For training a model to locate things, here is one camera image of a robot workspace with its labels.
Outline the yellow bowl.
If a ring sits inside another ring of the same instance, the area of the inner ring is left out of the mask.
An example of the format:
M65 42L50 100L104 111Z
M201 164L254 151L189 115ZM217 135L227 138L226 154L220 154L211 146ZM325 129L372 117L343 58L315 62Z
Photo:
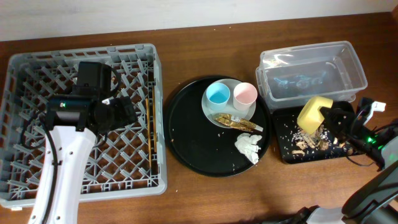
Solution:
M324 121L320 108L331 108L333 100L322 96L314 96L308 100L297 117L298 126L307 134L313 134Z

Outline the food scraps pile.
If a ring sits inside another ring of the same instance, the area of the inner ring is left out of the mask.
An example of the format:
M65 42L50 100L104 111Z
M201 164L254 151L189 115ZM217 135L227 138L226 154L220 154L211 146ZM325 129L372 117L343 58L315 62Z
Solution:
M312 134L308 134L302 128L293 135L294 156L305 156L316 152L327 152L331 155L342 152L344 156L354 154L353 147L346 142L340 143L323 124Z

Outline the wooden chopstick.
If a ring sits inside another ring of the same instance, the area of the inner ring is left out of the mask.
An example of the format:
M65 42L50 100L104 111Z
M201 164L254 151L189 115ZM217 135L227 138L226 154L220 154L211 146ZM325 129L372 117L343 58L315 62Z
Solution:
M156 132L156 109L155 109L155 86L152 86L152 124L154 137L154 152L157 153L157 132Z
M152 170L152 145L150 136L150 110L149 110L149 99L146 98L146 121L147 121L147 143L149 151L149 169Z

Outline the pink plastic cup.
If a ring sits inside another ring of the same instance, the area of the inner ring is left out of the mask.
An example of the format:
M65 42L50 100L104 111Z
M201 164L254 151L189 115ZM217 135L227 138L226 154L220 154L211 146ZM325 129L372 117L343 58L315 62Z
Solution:
M242 82L235 86L233 91L233 106L239 110L247 110L257 99L257 89L248 82Z

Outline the white tissue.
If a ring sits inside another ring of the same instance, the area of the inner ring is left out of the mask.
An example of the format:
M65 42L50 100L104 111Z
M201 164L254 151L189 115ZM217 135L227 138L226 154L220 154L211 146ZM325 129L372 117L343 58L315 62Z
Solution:
M257 143L262 139L260 135L250 135L249 133L242 133L237 137L235 147L238 151L245 155L252 163L257 164L259 161L258 152L261 149Z

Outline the gold brown snack wrapper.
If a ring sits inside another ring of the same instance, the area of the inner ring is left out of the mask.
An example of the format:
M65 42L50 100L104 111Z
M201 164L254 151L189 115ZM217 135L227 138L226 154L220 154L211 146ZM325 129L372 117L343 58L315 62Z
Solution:
M263 132L264 128L239 116L218 113L213 116L213 119L229 128L238 129L253 133L254 131Z

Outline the light blue plastic cup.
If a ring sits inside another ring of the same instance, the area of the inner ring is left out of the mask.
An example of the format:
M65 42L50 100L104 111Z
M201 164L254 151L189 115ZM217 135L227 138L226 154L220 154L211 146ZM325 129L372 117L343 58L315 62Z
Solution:
M213 111L224 109L230 98L231 92L224 83L212 83L205 92L208 107Z

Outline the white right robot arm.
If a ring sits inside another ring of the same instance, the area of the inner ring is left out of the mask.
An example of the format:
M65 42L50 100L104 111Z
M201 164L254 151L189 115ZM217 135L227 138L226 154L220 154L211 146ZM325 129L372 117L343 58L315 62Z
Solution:
M397 223L397 210L390 202L397 197L397 123L370 130L365 125L373 113L383 112L385 103L365 99L357 113L307 103L298 125L308 131L316 117L341 143L352 145L371 158L380 173L357 190L342 208L304 207L291 223Z

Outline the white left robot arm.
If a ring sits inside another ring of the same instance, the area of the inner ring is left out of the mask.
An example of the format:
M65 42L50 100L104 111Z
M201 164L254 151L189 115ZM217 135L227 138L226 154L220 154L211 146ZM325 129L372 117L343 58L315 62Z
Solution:
M83 175L96 138L137 121L131 99L117 96L121 75L100 62L80 62L68 94L53 95L36 117L45 159L30 223L76 223Z

